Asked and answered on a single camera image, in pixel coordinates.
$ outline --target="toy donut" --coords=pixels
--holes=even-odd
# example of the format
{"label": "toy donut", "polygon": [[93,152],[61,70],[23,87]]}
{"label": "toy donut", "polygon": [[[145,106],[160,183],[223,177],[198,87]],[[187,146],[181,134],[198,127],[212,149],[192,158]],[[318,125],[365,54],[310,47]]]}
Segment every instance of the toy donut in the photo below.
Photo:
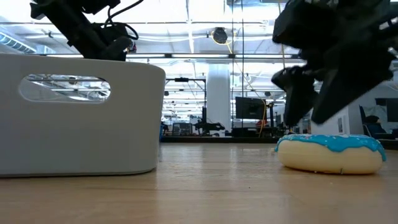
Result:
{"label": "toy donut", "polygon": [[292,134],[275,151],[286,167],[331,174],[372,174],[386,161],[380,142],[363,135]]}

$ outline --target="computer monitor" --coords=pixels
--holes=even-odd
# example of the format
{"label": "computer monitor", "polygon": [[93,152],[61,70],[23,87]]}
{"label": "computer monitor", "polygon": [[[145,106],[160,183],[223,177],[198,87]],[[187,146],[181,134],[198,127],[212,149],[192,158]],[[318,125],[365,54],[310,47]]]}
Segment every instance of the computer monitor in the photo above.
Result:
{"label": "computer monitor", "polygon": [[398,98],[387,99],[387,121],[398,122]]}
{"label": "computer monitor", "polygon": [[282,123],[282,115],[278,114],[276,116],[276,125],[278,126],[280,123]]}
{"label": "computer monitor", "polygon": [[266,107],[259,98],[236,97],[236,118],[238,119],[262,119]]}

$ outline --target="blue frosting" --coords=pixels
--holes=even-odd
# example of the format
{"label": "blue frosting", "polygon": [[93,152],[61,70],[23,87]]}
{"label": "blue frosting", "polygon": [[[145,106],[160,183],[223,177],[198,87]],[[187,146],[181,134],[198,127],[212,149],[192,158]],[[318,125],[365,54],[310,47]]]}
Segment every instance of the blue frosting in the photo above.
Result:
{"label": "blue frosting", "polygon": [[367,147],[372,152],[379,151],[383,161],[386,161],[386,153],[380,142],[364,135],[291,134],[279,139],[275,152],[278,151],[279,144],[286,140],[317,143],[327,147],[332,152],[343,152],[347,148]]}

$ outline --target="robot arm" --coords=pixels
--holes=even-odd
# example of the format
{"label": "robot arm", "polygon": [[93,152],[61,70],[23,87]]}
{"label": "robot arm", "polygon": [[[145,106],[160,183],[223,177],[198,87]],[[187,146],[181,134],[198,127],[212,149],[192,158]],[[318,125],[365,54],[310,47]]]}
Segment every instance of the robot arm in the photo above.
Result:
{"label": "robot arm", "polygon": [[[313,108],[321,124],[367,91],[392,78],[398,12],[390,0],[290,1],[275,22],[273,41],[300,49],[307,61],[272,82],[287,94],[285,122],[295,125]],[[323,82],[319,93],[314,81]]]}
{"label": "robot arm", "polygon": [[92,24],[84,15],[84,13],[96,14],[107,6],[114,8],[120,0],[34,1],[30,4],[31,17],[42,19],[47,16],[68,39],[68,45],[76,47],[84,58],[126,60],[126,49],[133,45],[126,25],[121,23],[112,23],[111,26]]}

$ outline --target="table surface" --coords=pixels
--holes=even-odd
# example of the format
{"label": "table surface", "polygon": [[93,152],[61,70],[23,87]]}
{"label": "table surface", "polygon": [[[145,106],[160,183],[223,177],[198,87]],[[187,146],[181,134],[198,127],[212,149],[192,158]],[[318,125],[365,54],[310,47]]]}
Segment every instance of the table surface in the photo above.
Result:
{"label": "table surface", "polygon": [[0,179],[0,223],[398,223],[398,152],[377,175],[283,167],[271,144],[163,144],[156,171]]}

